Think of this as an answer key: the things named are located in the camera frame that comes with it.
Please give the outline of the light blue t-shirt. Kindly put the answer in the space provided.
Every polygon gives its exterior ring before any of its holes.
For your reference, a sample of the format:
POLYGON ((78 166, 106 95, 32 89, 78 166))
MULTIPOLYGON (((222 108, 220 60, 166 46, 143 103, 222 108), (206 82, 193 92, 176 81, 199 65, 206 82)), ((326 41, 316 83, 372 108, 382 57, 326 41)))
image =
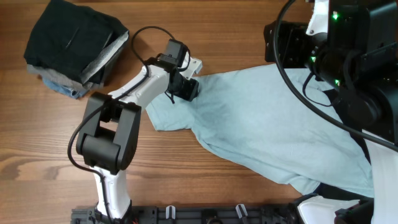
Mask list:
POLYGON ((200 76, 193 101, 159 95, 146 108, 158 131, 190 129, 213 154, 301 194, 312 179, 314 112, 287 88, 275 65, 200 76))

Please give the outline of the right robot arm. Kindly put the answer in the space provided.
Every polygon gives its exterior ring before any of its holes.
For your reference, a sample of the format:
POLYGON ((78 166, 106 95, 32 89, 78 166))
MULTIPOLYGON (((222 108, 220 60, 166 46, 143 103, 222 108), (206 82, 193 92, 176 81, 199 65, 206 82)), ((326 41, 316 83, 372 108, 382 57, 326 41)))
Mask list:
POLYGON ((291 92, 329 123, 363 138, 371 160, 374 197, 327 200, 316 194, 292 204, 295 223, 397 222, 397 3, 395 1, 314 1, 310 22, 286 22, 288 1, 265 26, 266 61, 274 62, 291 92), (338 92, 358 129, 320 111, 320 104, 297 90, 288 68, 338 92))

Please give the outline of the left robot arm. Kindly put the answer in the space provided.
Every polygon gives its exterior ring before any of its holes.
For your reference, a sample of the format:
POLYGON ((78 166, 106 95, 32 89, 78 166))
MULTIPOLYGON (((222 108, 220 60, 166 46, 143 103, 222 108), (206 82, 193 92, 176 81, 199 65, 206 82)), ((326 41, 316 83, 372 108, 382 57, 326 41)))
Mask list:
POLYGON ((141 114, 163 93, 170 99, 192 101, 199 86, 192 77, 202 66, 185 44, 170 39, 165 52, 145 60, 139 74, 123 87, 92 94, 70 142, 84 160, 82 169, 95 175, 98 203, 74 209, 72 223, 137 222, 126 188, 126 169, 136 152, 141 114))

